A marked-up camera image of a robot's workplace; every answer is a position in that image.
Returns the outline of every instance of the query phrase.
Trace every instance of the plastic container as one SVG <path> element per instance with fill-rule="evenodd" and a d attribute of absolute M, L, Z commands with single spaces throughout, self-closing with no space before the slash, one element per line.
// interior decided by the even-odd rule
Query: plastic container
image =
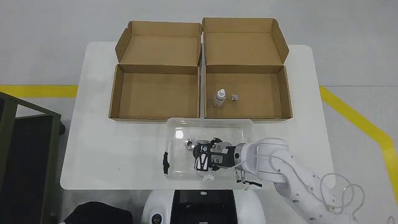
<path fill-rule="evenodd" d="M 250 119 L 185 119 L 170 118 L 167 121 L 166 151 L 169 153 L 170 168 L 166 177 L 173 180 L 203 180 L 193 168 L 195 158 L 192 150 L 186 148 L 187 140 L 222 141 L 237 145 L 253 142 L 253 122 Z M 235 171 L 215 175 L 215 180 L 231 180 Z"/>

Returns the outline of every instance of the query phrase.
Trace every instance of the yellow tape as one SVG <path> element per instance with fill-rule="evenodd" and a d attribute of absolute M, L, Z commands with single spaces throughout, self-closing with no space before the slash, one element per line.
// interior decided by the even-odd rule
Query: yellow tape
<path fill-rule="evenodd" d="M 396 202 L 398 203 L 398 157 L 392 139 L 384 131 L 380 130 L 377 126 L 352 109 L 352 107 L 344 103 L 341 99 L 337 98 L 329 90 L 323 86 L 320 86 L 319 89 L 322 100 L 326 104 L 331 106 L 339 114 L 343 115 L 380 145 L 392 189 L 396 196 Z"/>
<path fill-rule="evenodd" d="M 18 98 L 75 98 L 77 85 L 0 85 L 0 91 Z"/>

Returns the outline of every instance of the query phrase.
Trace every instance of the concrete floor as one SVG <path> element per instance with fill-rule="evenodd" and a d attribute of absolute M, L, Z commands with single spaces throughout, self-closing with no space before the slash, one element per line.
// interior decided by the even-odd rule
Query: concrete floor
<path fill-rule="evenodd" d="M 77 84 L 86 45 L 116 41 L 132 19 L 274 17 L 288 44 L 311 46 L 319 84 L 398 147 L 398 0 L 0 0 L 0 9 L 0 84 L 16 85 Z M 70 125 L 74 99 L 28 100 L 58 111 Z M 389 215 L 398 220 L 379 146 L 328 105 L 323 107 L 335 171 L 366 192 L 358 212 L 361 223 L 385 223 Z M 61 155 L 66 142 L 67 136 L 61 140 Z M 77 204 L 101 200 L 139 216 L 147 194 L 65 191 L 56 196 L 54 211 L 65 218 Z"/>

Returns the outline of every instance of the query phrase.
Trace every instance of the open cardboard box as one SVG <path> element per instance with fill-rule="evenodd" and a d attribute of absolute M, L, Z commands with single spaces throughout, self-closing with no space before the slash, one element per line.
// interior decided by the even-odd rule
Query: open cardboard box
<path fill-rule="evenodd" d="M 116 45 L 109 117 L 200 117 L 201 25 L 129 22 Z"/>
<path fill-rule="evenodd" d="M 204 18 L 205 117 L 292 117 L 285 59 L 289 49 L 275 19 Z M 213 104 L 224 88 L 222 107 Z M 239 100 L 232 102 L 232 95 Z"/>

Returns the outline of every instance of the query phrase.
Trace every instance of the robotic arm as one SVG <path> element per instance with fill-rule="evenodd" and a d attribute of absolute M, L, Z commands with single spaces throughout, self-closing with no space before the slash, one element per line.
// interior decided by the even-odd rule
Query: robotic arm
<path fill-rule="evenodd" d="M 308 223 L 356 223 L 334 207 L 335 196 L 315 174 L 300 167 L 283 139 L 264 138 L 232 146 L 215 138 L 198 141 L 193 150 L 198 172 L 236 168 L 273 182 L 276 191 Z"/>

